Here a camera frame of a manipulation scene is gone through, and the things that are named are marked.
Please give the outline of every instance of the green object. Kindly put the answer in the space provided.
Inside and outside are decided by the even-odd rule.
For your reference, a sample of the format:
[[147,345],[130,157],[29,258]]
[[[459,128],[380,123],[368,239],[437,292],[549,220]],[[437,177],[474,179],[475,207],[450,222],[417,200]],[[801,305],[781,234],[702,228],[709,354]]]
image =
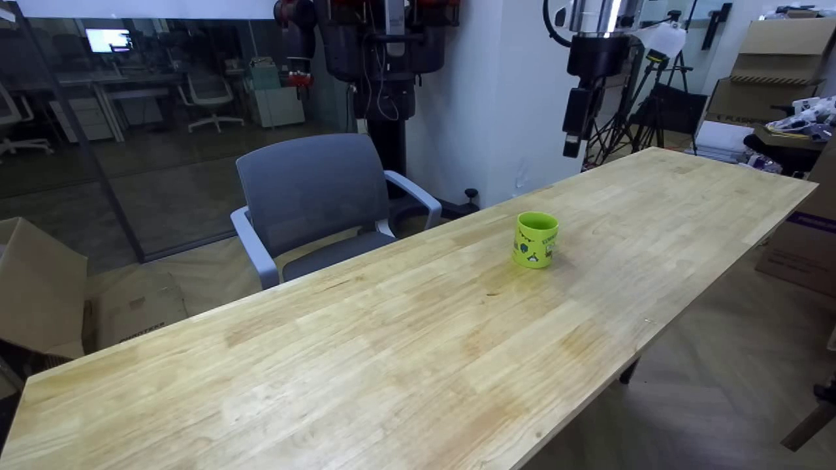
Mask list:
[[557,239],[557,220],[551,215],[525,211],[518,217],[514,260],[527,269],[551,266]]

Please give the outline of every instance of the wooden table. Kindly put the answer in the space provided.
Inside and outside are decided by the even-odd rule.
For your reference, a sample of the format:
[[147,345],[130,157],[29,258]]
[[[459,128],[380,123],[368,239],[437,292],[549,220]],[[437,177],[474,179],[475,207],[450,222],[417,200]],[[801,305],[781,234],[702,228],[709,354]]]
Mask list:
[[[811,191],[624,157],[40,374],[2,465],[518,467]],[[510,260],[525,209],[551,271]]]

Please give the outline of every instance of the office chair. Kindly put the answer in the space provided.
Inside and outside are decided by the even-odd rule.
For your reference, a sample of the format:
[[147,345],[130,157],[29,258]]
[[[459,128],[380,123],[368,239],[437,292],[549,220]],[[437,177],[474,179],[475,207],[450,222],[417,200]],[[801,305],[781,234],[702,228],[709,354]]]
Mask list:
[[[331,132],[271,143],[238,162],[246,207],[232,211],[236,233],[271,288],[359,252],[394,243],[386,222],[386,182],[425,207],[425,228],[438,222],[441,203],[412,179],[383,172],[363,132]],[[276,256],[305,243],[359,228],[351,239],[331,243],[286,266]]]
[[208,118],[188,123],[188,132],[193,132],[197,128],[205,128],[205,126],[215,126],[215,131],[221,132],[221,123],[246,126],[242,118],[218,114],[219,108],[225,108],[236,100],[231,84],[221,76],[188,74],[186,85],[188,85],[188,92],[184,92],[184,85],[178,85],[184,104],[186,108],[205,108],[212,113]]
[[[29,121],[33,121],[29,100],[22,97],[22,108],[19,108],[19,102],[0,84],[0,126],[6,128],[6,126],[29,123]],[[0,140],[0,155],[19,155],[19,148],[40,148],[53,155],[53,143],[48,138],[27,138],[27,140],[2,138]]]

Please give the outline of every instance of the cable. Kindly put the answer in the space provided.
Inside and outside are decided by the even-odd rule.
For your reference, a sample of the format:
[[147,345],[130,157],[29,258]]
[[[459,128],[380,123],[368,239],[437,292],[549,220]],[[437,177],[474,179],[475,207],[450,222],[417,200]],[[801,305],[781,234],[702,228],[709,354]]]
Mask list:
[[549,0],[544,0],[544,24],[545,24],[549,36],[551,36],[557,44],[573,46],[573,42],[564,40],[564,36],[559,36],[559,32],[553,28]]

